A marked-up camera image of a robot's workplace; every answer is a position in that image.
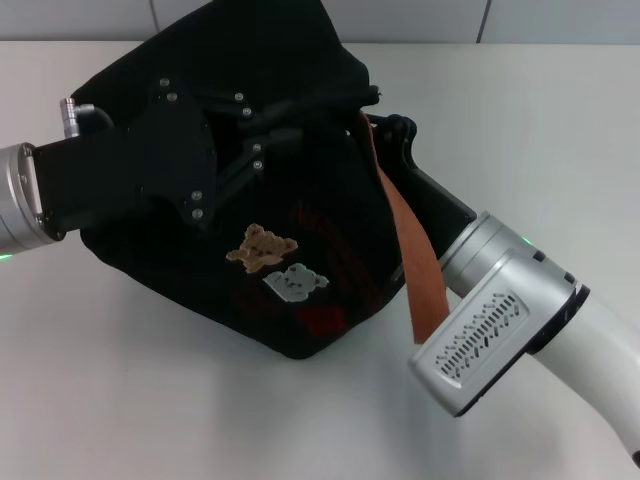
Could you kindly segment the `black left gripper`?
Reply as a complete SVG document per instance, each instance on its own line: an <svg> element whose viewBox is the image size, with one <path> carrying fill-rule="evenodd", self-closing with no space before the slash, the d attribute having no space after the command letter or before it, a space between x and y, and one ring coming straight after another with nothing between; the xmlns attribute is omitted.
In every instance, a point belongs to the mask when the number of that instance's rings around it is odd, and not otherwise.
<svg viewBox="0 0 640 480"><path fill-rule="evenodd" d="M289 100L260 107L241 92L196 91L193 97L180 79L161 79L134 119L36 149L43 223L62 234L166 206L186 225L205 229L215 203L228 203L260 178L267 156L298 154L303 145L301 128L273 129L247 138L216 172L207 120L273 126L305 111Z"/></svg>

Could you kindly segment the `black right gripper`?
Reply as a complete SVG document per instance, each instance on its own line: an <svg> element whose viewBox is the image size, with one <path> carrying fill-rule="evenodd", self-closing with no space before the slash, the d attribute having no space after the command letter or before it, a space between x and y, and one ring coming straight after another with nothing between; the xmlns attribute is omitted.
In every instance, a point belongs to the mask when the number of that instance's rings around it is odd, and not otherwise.
<svg viewBox="0 0 640 480"><path fill-rule="evenodd" d="M442 258L476 212L420 169L413 159L416 123L392 114L369 115L378 162L405 199L429 238L436 257Z"/></svg>

